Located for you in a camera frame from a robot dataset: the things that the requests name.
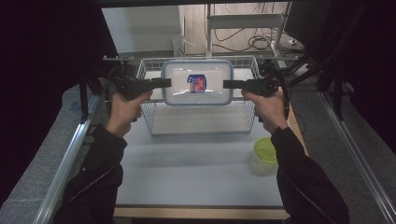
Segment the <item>black curtain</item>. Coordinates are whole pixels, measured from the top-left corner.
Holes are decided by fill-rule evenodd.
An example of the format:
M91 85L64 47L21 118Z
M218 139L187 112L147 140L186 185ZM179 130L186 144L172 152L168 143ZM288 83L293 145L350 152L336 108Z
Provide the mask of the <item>black curtain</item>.
M41 146L79 76L104 76L117 54L101 8L0 3L1 203Z

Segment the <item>hand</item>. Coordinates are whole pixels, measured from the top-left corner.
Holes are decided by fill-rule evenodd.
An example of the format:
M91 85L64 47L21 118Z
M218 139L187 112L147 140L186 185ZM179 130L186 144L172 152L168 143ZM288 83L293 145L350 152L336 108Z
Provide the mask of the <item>hand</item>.
M140 105L149 100L151 94L152 91L143 92L132 101L127 101L120 93L114 93L111 103L111 115L106 129L117 137L122 138L131 130L131 122L142 117Z
M281 91L276 91L270 97L263 97L251 91L241 92L245 100L254 103L254 115L262 117L264 129L269 133L274 133L278 127L281 129L289 127L285 118L285 106Z

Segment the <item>black sleeve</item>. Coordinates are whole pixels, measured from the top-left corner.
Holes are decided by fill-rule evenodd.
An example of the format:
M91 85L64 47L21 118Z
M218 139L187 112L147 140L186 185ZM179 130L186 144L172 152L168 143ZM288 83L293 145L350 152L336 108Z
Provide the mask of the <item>black sleeve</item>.
M102 125L93 132L94 142L78 175L67 183L63 205L54 223L111 223L122 183L120 161L125 140Z
M347 205L340 193L323 169L305 155L293 131L278 128L271 140L279 165L277 184L292 223L331 223L326 216L337 224L349 223Z

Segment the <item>wall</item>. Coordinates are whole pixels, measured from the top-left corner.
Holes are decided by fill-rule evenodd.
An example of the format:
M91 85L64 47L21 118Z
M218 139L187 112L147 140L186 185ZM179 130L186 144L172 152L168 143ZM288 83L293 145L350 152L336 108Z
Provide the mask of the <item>wall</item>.
M178 6L116 7L102 11L118 53L173 50L171 37L182 32Z

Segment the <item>metal wire basket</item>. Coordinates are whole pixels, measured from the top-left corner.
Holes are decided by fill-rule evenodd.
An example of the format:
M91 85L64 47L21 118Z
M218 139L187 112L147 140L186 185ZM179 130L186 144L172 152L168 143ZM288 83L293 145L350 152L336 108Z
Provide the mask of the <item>metal wire basket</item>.
M143 59L137 77L161 77L163 64L175 58ZM190 57L178 60L206 60ZM260 76L254 56L212 57L233 65L234 79L252 79ZM170 106L161 90L154 90L151 100L142 104L143 115L152 135L181 133L250 133L254 120L254 104L244 101L240 90L233 91L229 105L214 106Z

